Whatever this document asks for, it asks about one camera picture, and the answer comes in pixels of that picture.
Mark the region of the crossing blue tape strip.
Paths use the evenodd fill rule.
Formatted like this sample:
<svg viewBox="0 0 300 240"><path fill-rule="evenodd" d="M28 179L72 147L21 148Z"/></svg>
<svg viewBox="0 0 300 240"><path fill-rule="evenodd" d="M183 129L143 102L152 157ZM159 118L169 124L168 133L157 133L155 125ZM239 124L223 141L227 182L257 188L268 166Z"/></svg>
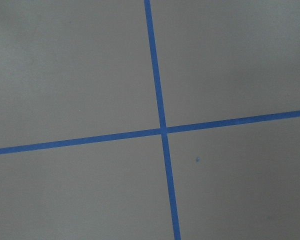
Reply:
<svg viewBox="0 0 300 240"><path fill-rule="evenodd" d="M156 136L156 135L161 135L162 133L173 134L173 133L189 132L195 130L205 130L205 129L253 124L259 122L268 122L268 121L276 121L276 120L299 118L299 117L300 117L300 110L296 110L296 111L289 111L289 112L282 112L282 113L273 113L273 114L249 116L249 117L242 117L242 118L224 119L224 120L217 120L217 121L210 121L210 122L169 126L165 130L161 130L160 128L154 128L154 129L138 130L138 131L131 131L131 132L122 132L122 133L106 134L106 135L99 135L99 136L90 136L90 137L83 137L83 138L74 138L74 139L67 139L67 140L10 146L10 147L0 148L0 155L62 148L62 147L69 147L69 146L78 146L78 145L93 144L99 142L109 142L115 140Z"/></svg>

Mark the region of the long blue tape strip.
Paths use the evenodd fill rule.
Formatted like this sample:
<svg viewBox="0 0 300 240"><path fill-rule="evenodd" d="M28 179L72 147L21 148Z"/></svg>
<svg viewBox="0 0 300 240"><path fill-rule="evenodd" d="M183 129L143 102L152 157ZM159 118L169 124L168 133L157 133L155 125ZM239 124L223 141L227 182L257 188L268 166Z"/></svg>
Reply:
<svg viewBox="0 0 300 240"><path fill-rule="evenodd" d="M155 95L156 95L159 129L160 129L160 136L162 142L172 229L173 229L174 239L180 240L182 237L180 231L173 168L172 168L171 153L170 153L170 146L169 146L168 128L167 128L166 116L165 116L164 98L162 92L160 69L159 69L159 62L158 62L158 55L157 55L157 48L156 48L156 38L155 38L150 0L144 1L144 9L145 9L145 18L146 18L146 25L147 25L147 32L148 32L149 50L150 50L152 73L153 73L154 88L155 88Z"/></svg>

